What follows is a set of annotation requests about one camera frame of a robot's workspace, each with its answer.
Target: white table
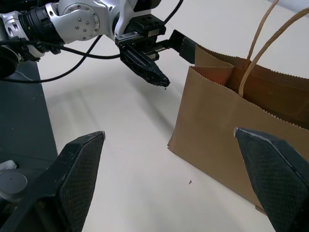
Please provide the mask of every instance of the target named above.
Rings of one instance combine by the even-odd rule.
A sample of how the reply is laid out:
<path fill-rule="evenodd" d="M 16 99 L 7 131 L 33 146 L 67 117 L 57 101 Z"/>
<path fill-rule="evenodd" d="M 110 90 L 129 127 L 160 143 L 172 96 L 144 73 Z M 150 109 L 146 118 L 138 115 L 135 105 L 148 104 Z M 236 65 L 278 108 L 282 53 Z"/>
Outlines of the white table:
<path fill-rule="evenodd" d="M 154 14 L 164 19 L 177 2 L 163 0 Z M 185 0 L 165 38 L 178 29 L 209 49 L 246 57 L 269 5 L 265 0 Z M 275 8 L 255 54 L 292 15 Z M 308 31 L 308 18 L 297 22 L 260 64 L 309 77 Z M 91 43 L 70 47 L 86 51 Z M 108 38 L 94 50 L 118 53 Z M 61 74 L 80 58 L 48 54 L 39 62 L 41 77 Z M 167 90 L 147 84 L 118 59 L 88 58 L 73 74 L 43 85 L 59 151 L 78 136 L 102 130 L 107 135 L 84 231 L 273 232 L 254 205 L 168 151 L 189 64 L 174 51 L 162 52 L 157 64 L 171 80 Z"/>

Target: black wire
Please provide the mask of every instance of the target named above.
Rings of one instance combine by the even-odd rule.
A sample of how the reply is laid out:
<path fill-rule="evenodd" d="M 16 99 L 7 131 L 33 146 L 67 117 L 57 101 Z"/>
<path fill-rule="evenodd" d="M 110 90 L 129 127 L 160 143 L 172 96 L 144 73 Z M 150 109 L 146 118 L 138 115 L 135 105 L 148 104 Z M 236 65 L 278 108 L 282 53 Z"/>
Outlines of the black wire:
<path fill-rule="evenodd" d="M 177 13 L 179 8 L 182 6 L 182 3 L 183 3 L 183 0 L 180 0 L 176 8 L 172 11 L 172 13 L 170 13 L 170 15 L 166 18 L 166 20 L 164 20 L 164 25 L 166 25 L 170 21 L 170 19 Z"/>
<path fill-rule="evenodd" d="M 98 41 L 101 39 L 102 35 L 98 36 L 96 38 L 96 40 L 92 43 L 92 45 L 90 46 L 90 48 L 88 49 L 88 51 L 86 52 L 86 54 L 89 54 L 92 49 L 96 46 L 96 44 L 98 43 Z M 84 60 L 87 58 L 87 56 L 84 56 L 72 69 L 70 69 L 69 71 L 65 72 L 64 74 L 61 74 L 59 76 L 50 78 L 50 79 L 46 79 L 46 80 L 16 80 L 16 79 L 0 79 L 0 81 L 6 81 L 6 82 L 14 82 L 14 83 L 24 83 L 24 84 L 37 84 L 37 83 L 45 83 L 45 82 L 51 82 L 51 81 L 55 81 L 58 80 L 62 77 L 65 77 L 67 75 L 69 75 L 70 73 L 72 73 L 73 71 L 75 71 L 77 68 L 79 68 L 79 66 L 81 66 L 81 64 L 84 62 Z"/>
<path fill-rule="evenodd" d="M 63 51 L 71 52 L 80 56 L 84 57 L 89 57 L 89 58 L 94 58 L 94 59 L 115 59 L 119 58 L 120 55 L 113 55 L 113 56 L 97 56 L 97 55 L 92 55 L 92 54 L 87 54 L 85 52 L 77 51 L 72 48 L 68 48 L 62 45 L 58 44 L 53 44 L 53 43 L 48 43 L 48 42 L 43 42 L 43 41 L 23 41 L 23 40 L 3 40 L 0 41 L 0 46 L 2 45 L 16 45 L 16 44 L 24 44 L 24 45 L 34 45 L 34 46 L 40 46 L 45 45 L 47 48 L 53 47 L 53 48 L 58 48 Z"/>

